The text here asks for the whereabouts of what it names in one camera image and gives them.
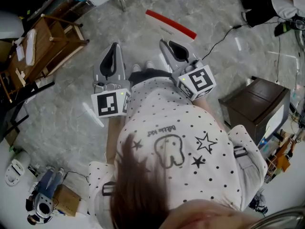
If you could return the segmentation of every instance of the red object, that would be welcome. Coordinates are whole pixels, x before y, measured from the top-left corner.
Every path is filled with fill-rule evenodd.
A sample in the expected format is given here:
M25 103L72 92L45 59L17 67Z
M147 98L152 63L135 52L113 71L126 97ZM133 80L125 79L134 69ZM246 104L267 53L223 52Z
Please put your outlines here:
M193 31L191 31L190 29L188 29L188 28L184 27L183 25L178 24L177 22L175 22L163 15L160 15L154 11L147 10L146 14L174 27L175 29L181 31L183 34L187 35L188 37L192 38L193 40L195 40L195 38L197 36L197 34Z

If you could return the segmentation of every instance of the black pants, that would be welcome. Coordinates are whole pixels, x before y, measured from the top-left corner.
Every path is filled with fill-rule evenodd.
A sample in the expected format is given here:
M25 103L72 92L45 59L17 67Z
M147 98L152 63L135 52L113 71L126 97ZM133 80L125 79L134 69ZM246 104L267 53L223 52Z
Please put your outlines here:
M168 73L166 71L155 70L150 68L145 71L133 72L128 80L132 82L132 86L134 86L154 77L171 77L171 75L171 73Z
M243 7L251 10L246 13L246 19L251 27L260 25L274 16L278 16L273 8L271 0L242 0Z

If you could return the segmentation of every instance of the person's leg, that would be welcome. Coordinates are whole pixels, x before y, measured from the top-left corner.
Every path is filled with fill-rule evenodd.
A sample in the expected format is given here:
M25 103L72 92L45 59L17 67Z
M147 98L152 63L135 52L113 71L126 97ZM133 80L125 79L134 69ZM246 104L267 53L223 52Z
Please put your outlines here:
M45 196L47 196L50 199L53 198L54 192L55 192L57 186L59 185L59 183L61 182L62 176L63 176L63 168L60 168L58 173L56 173L53 181L51 181L51 184L48 186Z
M243 7L246 10L251 10L255 8L264 8L267 6L268 0L241 0Z
M272 19L274 16L277 16L271 0L266 0L263 6L257 6L251 11L246 13L247 23L254 27L256 25L263 24L268 20Z
M53 175L53 170L49 169L37 184L38 193L43 193L47 189L48 183Z
M130 75L128 80L130 82L132 82L132 86L139 84L141 82L144 82L148 79L154 78L154 77L171 77L171 75L172 75L169 72L154 69L154 65L150 61L148 61L145 64L145 67L146 67L145 71L133 72Z

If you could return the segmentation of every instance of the star print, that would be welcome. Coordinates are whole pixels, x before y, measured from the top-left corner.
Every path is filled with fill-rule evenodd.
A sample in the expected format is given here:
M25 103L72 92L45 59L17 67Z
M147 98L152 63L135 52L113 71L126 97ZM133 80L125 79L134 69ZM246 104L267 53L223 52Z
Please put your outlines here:
M211 153L211 148L210 146L216 144L216 142L213 142L213 141L210 141L209 140L209 136L208 136L208 133L206 133L204 139L201 139L201 138L198 138L196 137L196 139L198 140L198 142L200 143L199 147L197 148L197 150L200 150L200 149L203 149L205 148L210 154Z
M138 151L139 148L143 147L143 145L140 144L141 141L142 139L139 142L133 141L134 145L132 146L132 148L135 148L135 150Z
M205 162L201 161L202 155L197 159L195 157L193 157L193 159L195 160L194 163L192 163L192 165L197 165L197 167L199 168L201 164L205 164Z

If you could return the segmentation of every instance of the white sleeve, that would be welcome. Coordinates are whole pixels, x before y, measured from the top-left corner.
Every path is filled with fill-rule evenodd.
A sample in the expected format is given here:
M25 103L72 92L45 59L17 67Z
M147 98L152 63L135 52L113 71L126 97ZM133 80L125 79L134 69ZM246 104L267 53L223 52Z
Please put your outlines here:
M247 155L236 159L242 190L241 210L244 210L264 183L267 163L244 126L235 126L228 136L234 147L242 146L247 150Z
M101 162L89 164L89 203L91 219L104 229L112 229L110 196L102 194L103 186L113 181L114 165Z
M294 0L294 6L305 13L305 0Z

